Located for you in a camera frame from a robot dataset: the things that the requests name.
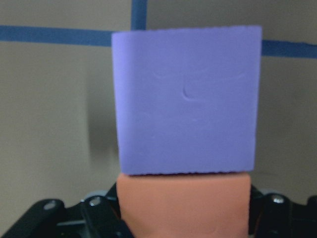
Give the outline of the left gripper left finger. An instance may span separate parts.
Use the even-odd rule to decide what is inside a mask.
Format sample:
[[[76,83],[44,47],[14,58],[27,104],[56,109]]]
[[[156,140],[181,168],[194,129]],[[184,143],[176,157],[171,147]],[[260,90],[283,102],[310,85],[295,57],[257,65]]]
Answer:
[[[132,238],[121,218],[114,184],[71,207],[51,198],[34,203],[3,234],[4,238]]]

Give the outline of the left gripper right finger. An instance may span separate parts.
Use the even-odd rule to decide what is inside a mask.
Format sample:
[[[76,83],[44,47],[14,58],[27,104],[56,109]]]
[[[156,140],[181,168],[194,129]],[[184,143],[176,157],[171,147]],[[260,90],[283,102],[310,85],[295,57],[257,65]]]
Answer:
[[[317,238],[317,197],[302,205],[252,185],[248,233],[253,238]]]

